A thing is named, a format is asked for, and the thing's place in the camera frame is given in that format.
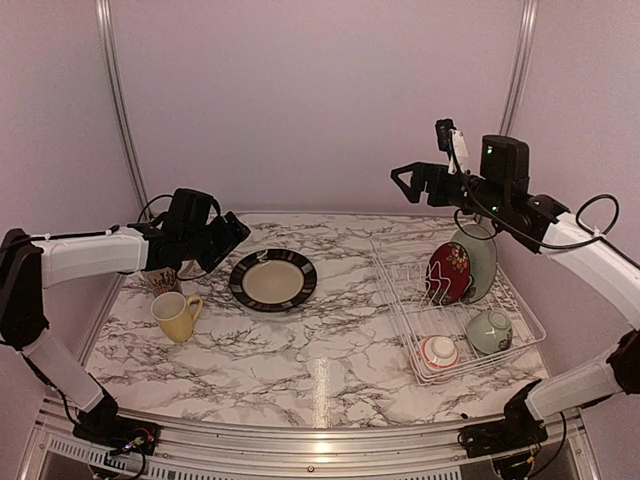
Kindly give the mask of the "black striped rim plate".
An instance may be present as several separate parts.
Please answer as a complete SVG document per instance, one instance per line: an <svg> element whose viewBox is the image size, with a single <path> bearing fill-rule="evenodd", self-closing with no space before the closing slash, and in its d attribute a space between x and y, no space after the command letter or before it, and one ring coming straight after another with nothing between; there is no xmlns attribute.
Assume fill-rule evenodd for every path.
<svg viewBox="0 0 640 480"><path fill-rule="evenodd" d="M266 313L284 312L306 302L318 275L304 255L281 248L255 251L232 269L229 288L242 305Z"/></svg>

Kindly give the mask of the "white coral pattern mug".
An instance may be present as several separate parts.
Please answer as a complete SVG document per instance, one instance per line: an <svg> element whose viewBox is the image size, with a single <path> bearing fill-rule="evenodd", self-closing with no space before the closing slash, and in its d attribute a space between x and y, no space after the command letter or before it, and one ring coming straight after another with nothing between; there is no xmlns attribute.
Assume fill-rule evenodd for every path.
<svg viewBox="0 0 640 480"><path fill-rule="evenodd" d="M155 298L168 292L182 292L181 282L171 267L142 271L141 276Z"/></svg>

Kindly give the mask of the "yellow ceramic mug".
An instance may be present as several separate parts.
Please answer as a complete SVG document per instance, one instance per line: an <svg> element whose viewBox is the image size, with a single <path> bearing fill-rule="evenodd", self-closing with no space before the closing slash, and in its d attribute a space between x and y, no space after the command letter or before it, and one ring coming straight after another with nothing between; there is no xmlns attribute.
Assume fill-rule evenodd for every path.
<svg viewBox="0 0 640 480"><path fill-rule="evenodd" d="M198 295L185 297L179 292L166 292L151 304L151 315L162 332L174 343L184 343L193 335L204 306Z"/></svg>

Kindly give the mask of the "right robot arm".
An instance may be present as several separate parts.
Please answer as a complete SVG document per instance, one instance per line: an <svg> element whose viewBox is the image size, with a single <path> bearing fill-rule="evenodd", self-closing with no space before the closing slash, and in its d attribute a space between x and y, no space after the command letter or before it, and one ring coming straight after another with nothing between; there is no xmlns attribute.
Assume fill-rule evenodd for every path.
<svg viewBox="0 0 640 480"><path fill-rule="evenodd" d="M393 169L392 181L407 200L452 206L492 221L536 254L569 270L607 300L631 329L601 355L560 375L523 388L505 407L495 438L515 448L534 431L534 421L586 407L619 393L639 392L639 264L588 229L568 207L529 193L529 147L509 136L482 139L480 172L462 167L454 130L438 136L448 164L414 162Z"/></svg>

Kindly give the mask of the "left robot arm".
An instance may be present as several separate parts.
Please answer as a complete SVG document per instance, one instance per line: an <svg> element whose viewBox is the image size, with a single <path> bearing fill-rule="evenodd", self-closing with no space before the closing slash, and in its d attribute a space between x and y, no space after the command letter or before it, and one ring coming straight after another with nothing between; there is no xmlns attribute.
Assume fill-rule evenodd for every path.
<svg viewBox="0 0 640 480"><path fill-rule="evenodd" d="M118 404L51 333L44 290L104 274L178 271L186 261L210 273L249 234L212 195L186 188L149 222L56 235L12 229L1 244L1 341L75 404L83 428L106 445L119 444L127 430Z"/></svg>

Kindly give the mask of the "pale green plate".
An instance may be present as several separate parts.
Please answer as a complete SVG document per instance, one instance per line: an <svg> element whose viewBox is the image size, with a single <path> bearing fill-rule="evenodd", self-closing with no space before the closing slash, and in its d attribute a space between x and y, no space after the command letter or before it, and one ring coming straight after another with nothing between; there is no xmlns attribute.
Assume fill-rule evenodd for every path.
<svg viewBox="0 0 640 480"><path fill-rule="evenodd" d="M497 247L488 230L476 223L464 225L451 237L464 247L470 260L470 283L461 302L473 304L490 291L497 274Z"/></svg>

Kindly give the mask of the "red floral plate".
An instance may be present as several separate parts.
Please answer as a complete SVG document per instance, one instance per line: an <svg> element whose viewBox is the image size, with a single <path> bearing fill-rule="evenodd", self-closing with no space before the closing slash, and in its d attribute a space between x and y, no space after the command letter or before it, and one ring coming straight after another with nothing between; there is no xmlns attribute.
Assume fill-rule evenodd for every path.
<svg viewBox="0 0 640 480"><path fill-rule="evenodd" d="M425 285L429 301L438 306L461 299L471 277L471 262L467 250L458 242L440 245L431 255Z"/></svg>

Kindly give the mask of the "pale green bowl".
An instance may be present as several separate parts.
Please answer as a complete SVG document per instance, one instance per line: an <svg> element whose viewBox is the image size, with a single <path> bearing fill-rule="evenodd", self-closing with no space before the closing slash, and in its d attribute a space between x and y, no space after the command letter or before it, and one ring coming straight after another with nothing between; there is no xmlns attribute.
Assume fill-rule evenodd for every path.
<svg viewBox="0 0 640 480"><path fill-rule="evenodd" d="M511 347L513 325L504 311L486 310L469 321L466 335L475 350L491 355Z"/></svg>

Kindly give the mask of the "white red patterned bowl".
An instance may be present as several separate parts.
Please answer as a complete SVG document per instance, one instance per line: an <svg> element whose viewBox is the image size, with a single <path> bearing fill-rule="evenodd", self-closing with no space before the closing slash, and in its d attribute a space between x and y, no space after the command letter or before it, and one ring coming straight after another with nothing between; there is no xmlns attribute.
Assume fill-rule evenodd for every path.
<svg viewBox="0 0 640 480"><path fill-rule="evenodd" d="M431 335L421 340L419 361L430 371L442 371L459 364L460 355L454 341L444 335Z"/></svg>

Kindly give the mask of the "right aluminium frame post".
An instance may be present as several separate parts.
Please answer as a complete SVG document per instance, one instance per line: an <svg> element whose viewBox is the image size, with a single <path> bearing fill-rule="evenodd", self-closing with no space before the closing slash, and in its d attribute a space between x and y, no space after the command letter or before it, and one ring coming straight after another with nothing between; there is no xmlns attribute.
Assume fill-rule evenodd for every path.
<svg viewBox="0 0 640 480"><path fill-rule="evenodd" d="M524 97L532 59L538 10L538 0L525 0L523 2L514 62L499 126L500 135L509 136L512 133L517 113Z"/></svg>

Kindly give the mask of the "aluminium frame post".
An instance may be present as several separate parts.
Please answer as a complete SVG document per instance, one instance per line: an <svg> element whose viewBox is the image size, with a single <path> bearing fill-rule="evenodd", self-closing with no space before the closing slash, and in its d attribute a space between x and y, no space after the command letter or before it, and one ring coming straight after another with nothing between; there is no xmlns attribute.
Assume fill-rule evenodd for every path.
<svg viewBox="0 0 640 480"><path fill-rule="evenodd" d="M499 126L500 135L509 136L512 133L517 113L524 97L532 59L538 10L538 0L525 0L523 2L514 62Z"/></svg>
<svg viewBox="0 0 640 480"><path fill-rule="evenodd" d="M140 207L143 207L148 201L148 194L139 164L134 137L131 131L128 112L126 108L124 89L122 85L118 61L111 2L108 0L97 0L95 4L98 29L105 58L107 80L112 104L114 107L119 136L123 146L127 169L133 185L133 191L137 203Z"/></svg>

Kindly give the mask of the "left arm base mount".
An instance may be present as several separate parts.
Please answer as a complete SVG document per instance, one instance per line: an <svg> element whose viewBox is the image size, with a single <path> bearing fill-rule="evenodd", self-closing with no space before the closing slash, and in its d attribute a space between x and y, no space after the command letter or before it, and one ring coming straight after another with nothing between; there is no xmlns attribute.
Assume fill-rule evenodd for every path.
<svg viewBox="0 0 640 480"><path fill-rule="evenodd" d="M157 446L160 426L121 416L116 400L102 390L97 405L85 412L77 409L73 435L111 449L112 455L133 452L151 456Z"/></svg>

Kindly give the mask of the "left aluminium frame post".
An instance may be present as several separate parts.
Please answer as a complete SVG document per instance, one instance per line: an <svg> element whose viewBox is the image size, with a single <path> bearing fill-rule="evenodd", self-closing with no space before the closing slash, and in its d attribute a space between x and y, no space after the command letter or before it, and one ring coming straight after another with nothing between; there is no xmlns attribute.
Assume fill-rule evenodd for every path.
<svg viewBox="0 0 640 480"><path fill-rule="evenodd" d="M143 207L148 201L148 194L139 164L134 137L131 131L128 112L126 108L124 89L122 85L118 61L111 2L108 0L97 0L95 4L98 29L105 58L107 80L112 104L114 107L119 136L123 146L127 169L133 185L133 191L137 203L140 207Z"/></svg>

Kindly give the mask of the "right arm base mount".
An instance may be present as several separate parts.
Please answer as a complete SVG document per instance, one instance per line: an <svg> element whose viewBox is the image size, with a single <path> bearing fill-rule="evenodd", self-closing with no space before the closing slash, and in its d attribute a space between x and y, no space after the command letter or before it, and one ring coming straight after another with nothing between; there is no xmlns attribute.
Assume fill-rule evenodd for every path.
<svg viewBox="0 0 640 480"><path fill-rule="evenodd" d="M548 439L544 422L536 420L525 403L529 393L540 382L533 381L519 390L504 406L502 419L459 430L457 441L468 458L540 445Z"/></svg>

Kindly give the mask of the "front aluminium table rail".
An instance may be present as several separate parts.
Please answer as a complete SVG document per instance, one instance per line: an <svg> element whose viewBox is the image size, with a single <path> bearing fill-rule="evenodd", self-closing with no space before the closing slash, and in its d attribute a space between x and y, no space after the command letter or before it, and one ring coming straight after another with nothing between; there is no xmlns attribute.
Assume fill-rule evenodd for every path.
<svg viewBox="0 0 640 480"><path fill-rule="evenodd" d="M107 448L77 439L59 401L45 399L31 432L19 479L44 479L54 454L122 473L139 468L138 456L105 465ZM578 413L567 413L563 450L533 479L603 479ZM482 419L422 426L295 429L239 426L149 415L160 426L144 479L498 479L491 457L470 459L459 430Z"/></svg>

